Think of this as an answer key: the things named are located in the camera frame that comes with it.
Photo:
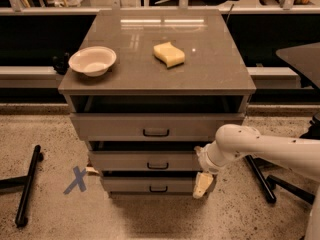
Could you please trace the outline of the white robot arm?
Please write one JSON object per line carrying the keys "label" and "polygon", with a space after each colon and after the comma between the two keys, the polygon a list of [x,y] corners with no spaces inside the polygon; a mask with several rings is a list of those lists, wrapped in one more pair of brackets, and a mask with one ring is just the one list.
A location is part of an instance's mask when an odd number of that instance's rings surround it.
{"label": "white robot arm", "polygon": [[[193,189],[196,199],[211,188],[221,169],[243,157],[250,160],[250,155],[320,182],[320,141],[316,139],[268,136],[253,127],[226,124],[217,130],[212,143],[194,150],[200,165]],[[279,185],[312,205],[304,240],[320,240],[320,188],[311,195],[277,177],[267,180],[272,187]]]}

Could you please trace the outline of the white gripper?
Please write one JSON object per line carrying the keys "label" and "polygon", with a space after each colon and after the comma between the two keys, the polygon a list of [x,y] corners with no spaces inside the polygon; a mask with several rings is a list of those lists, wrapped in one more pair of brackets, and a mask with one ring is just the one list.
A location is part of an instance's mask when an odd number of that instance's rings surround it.
{"label": "white gripper", "polygon": [[196,146],[194,148],[198,157],[200,167],[204,172],[198,172],[196,175],[193,197],[202,198],[213,182],[213,175],[217,175],[223,167],[223,156],[216,142],[207,144],[204,147]]}

